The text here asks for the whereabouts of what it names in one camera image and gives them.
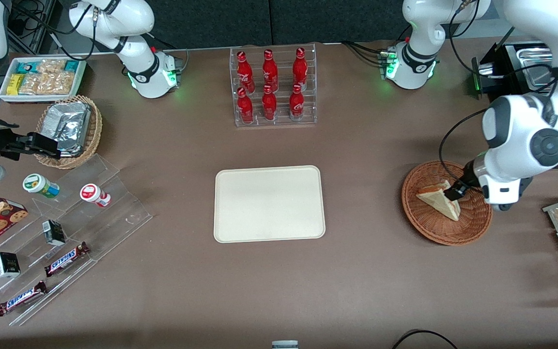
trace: white tray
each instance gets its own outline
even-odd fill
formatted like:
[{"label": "white tray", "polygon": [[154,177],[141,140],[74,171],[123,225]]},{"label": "white tray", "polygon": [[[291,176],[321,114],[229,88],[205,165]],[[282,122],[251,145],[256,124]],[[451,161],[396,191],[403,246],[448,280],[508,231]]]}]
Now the white tray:
[{"label": "white tray", "polygon": [[217,174],[217,241],[319,238],[325,230],[316,166],[224,170]]},{"label": "white tray", "polygon": [[16,71],[16,67],[19,63],[27,62],[38,62],[43,59],[49,60],[69,60],[66,56],[44,56],[44,57],[22,57],[14,58],[7,69],[6,78],[0,88],[0,98],[4,102],[8,103],[36,103],[36,102],[53,102],[61,101],[62,99],[67,99],[77,95],[79,91],[79,86],[81,85],[81,80],[83,78],[83,73],[85,71],[87,62],[80,61],[79,66],[77,66],[77,71],[75,72],[75,79],[73,80],[73,86],[67,95],[7,95],[6,88],[10,83],[10,77]]}]

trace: clear acrylic display stand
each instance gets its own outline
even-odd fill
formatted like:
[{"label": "clear acrylic display stand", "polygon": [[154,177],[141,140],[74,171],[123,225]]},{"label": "clear acrylic display stand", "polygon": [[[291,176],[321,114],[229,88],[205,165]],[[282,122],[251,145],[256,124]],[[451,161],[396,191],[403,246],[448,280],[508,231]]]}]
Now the clear acrylic display stand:
[{"label": "clear acrylic display stand", "polygon": [[[305,99],[303,119],[301,121],[292,121],[292,119],[290,119],[290,95],[292,95],[293,85],[292,65],[296,60],[296,49],[299,47],[305,49],[305,60],[308,66],[307,88],[303,91],[303,97]],[[274,121],[266,120],[263,112],[264,109],[262,108],[262,96],[264,95],[262,64],[264,64],[265,49],[272,49],[273,57],[279,69],[279,90],[275,92],[275,96],[277,97],[277,117]],[[241,87],[241,82],[238,78],[238,59],[236,58],[236,54],[239,51],[244,51],[244,53],[247,54],[247,61],[253,69],[255,91],[248,95],[253,102],[254,121],[252,124],[245,124],[242,122],[240,113],[238,112],[238,95],[236,91]],[[315,124],[317,122],[317,61],[315,44],[231,48],[230,77],[232,82],[232,98],[234,99],[234,119],[236,126],[287,126]]]},{"label": "clear acrylic display stand", "polygon": [[[0,303],[34,287],[40,280],[45,281],[49,290],[48,294],[39,296],[36,301],[27,305],[20,305],[3,317],[9,325],[25,323],[93,267],[100,258],[152,218],[139,199],[128,192],[117,173],[117,168],[100,155],[91,157],[84,165],[55,181],[60,186],[58,196],[47,199],[36,195],[36,208],[29,210],[30,215],[25,218],[31,220],[7,238],[1,239],[6,235],[0,237],[0,252],[15,253],[21,269],[20,276],[16,278],[0,278]],[[101,208],[82,201],[79,190],[87,183],[95,183],[111,194],[111,203]],[[45,240],[42,222],[48,219],[62,224],[66,235],[65,245],[56,247]],[[47,278],[44,267],[83,241],[91,251],[64,271]]]}]

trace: aluminum foil package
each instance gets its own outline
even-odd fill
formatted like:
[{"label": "aluminum foil package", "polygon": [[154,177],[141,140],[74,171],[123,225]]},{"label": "aluminum foil package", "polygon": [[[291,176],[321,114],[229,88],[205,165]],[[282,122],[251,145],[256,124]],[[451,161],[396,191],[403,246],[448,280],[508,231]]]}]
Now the aluminum foil package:
[{"label": "aluminum foil package", "polygon": [[40,134],[58,142],[62,157],[78,157],[83,152],[91,112],[84,102],[55,104],[46,112]]}]

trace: dark gray wall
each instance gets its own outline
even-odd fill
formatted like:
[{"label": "dark gray wall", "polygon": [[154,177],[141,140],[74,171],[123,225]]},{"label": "dark gray wall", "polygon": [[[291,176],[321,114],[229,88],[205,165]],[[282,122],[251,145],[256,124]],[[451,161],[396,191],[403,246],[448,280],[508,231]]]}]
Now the dark gray wall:
[{"label": "dark gray wall", "polygon": [[155,12],[152,34],[177,48],[264,46],[272,41],[268,0],[146,1]]},{"label": "dark gray wall", "polygon": [[402,0],[270,0],[273,44],[368,42],[407,26]]}]

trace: small black box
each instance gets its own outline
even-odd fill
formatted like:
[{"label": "small black box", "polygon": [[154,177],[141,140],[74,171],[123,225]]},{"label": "small black box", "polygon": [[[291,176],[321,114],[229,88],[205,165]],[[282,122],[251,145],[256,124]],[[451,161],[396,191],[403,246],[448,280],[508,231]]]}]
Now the small black box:
[{"label": "small black box", "polygon": [[42,232],[45,234],[46,243],[54,246],[62,246],[66,244],[66,237],[62,225],[49,219],[42,222]]},{"label": "small black box", "polygon": [[0,252],[0,278],[13,278],[20,275],[20,265],[16,254]]}]

